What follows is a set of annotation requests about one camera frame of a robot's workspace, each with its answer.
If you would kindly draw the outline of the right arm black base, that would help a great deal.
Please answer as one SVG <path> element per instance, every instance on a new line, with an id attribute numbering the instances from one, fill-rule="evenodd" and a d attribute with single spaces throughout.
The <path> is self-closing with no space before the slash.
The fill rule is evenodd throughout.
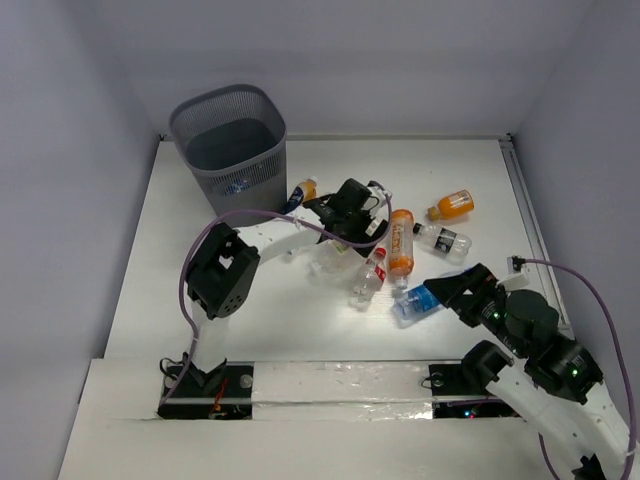
<path id="1" fill-rule="evenodd" d="M 431 363 L 420 386 L 432 394 L 435 419 L 518 418 L 505 402 L 472 385 L 459 363 Z"/>

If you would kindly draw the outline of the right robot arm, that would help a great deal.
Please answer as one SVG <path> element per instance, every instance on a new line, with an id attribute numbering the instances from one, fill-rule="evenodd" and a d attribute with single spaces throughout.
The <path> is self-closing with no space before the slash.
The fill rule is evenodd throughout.
<path id="1" fill-rule="evenodd" d="M 534 428 L 542 448 L 556 446 L 576 479 L 639 476 L 637 418 L 622 417 L 604 373 L 589 350 L 559 328 L 559 312 L 528 289 L 526 260 L 498 279 L 478 263 L 424 287 L 465 325 L 482 326 L 493 341 L 460 361 L 458 379 L 475 394 L 508 405 Z"/>

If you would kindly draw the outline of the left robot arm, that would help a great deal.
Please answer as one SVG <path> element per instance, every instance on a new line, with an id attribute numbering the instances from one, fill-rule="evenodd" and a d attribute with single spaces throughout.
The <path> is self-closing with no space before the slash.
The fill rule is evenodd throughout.
<path id="1" fill-rule="evenodd" d="M 389 233 L 391 215 L 388 189 L 376 181 L 363 185 L 350 178 L 338 192 L 303 202 L 288 213 L 233 210 L 206 225 L 189 248 L 179 276 L 179 308 L 191 341 L 160 403 L 187 383 L 201 395 L 215 392 L 221 383 L 216 365 L 195 362 L 204 327 L 189 313 L 188 301 L 198 304 L 209 321 L 227 318 L 247 300 L 260 265 L 327 240 L 366 256 Z"/>

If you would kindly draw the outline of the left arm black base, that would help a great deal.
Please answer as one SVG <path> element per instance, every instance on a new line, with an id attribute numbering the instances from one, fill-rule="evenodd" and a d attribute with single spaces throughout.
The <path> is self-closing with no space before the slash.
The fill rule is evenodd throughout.
<path id="1" fill-rule="evenodd" d="M 253 378 L 253 362 L 224 360 L 209 372 L 190 365 L 171 397 L 160 401 L 157 415 L 166 420 L 250 420 Z"/>

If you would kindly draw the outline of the clear bottle blue label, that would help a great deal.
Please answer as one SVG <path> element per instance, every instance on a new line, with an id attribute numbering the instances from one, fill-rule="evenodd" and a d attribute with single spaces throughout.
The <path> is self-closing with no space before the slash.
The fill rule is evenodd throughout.
<path id="1" fill-rule="evenodd" d="M 248 177 L 234 177 L 229 179 L 223 189 L 225 196 L 242 193 L 254 185 L 254 181 Z"/>

